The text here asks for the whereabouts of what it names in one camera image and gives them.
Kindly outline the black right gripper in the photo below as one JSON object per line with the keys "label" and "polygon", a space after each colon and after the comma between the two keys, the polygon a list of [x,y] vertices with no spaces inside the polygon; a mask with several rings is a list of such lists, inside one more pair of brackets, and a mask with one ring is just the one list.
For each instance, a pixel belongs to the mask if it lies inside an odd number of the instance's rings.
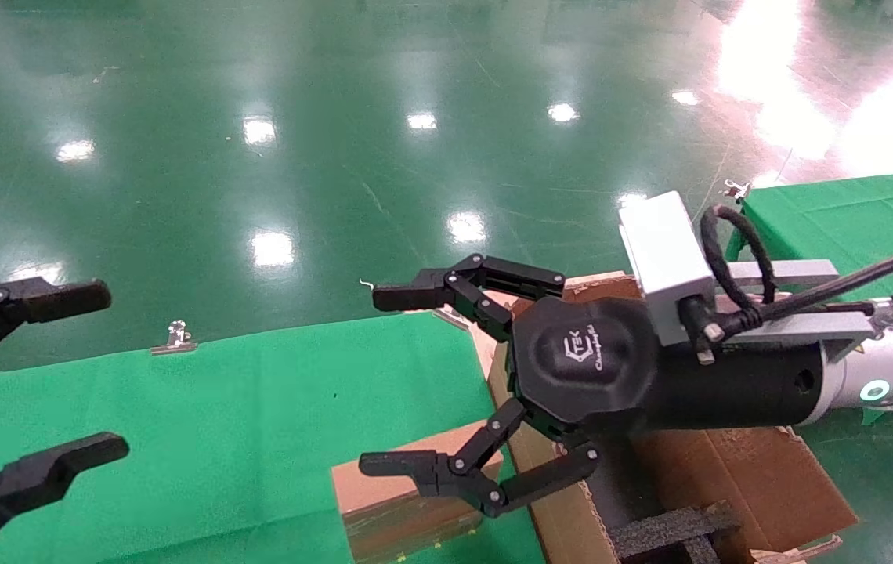
{"label": "black right gripper", "polygon": [[[508,387],[515,399],[501,404],[455,454],[368,452],[358,457],[360,472],[407,477],[421,497],[457,497],[496,518],[584,481],[599,465],[599,450],[586,440],[494,481],[487,461],[525,422],[537,431],[790,426],[807,421],[819,404],[819,344],[732,346],[703,365],[690,351],[662,346],[639,301],[565,302],[559,299],[565,282],[558,272],[472,254],[451,267],[421,269],[404,285],[376,285],[372,303],[379,311],[449,305],[496,342],[511,339]],[[535,303],[512,321],[487,291]]]}

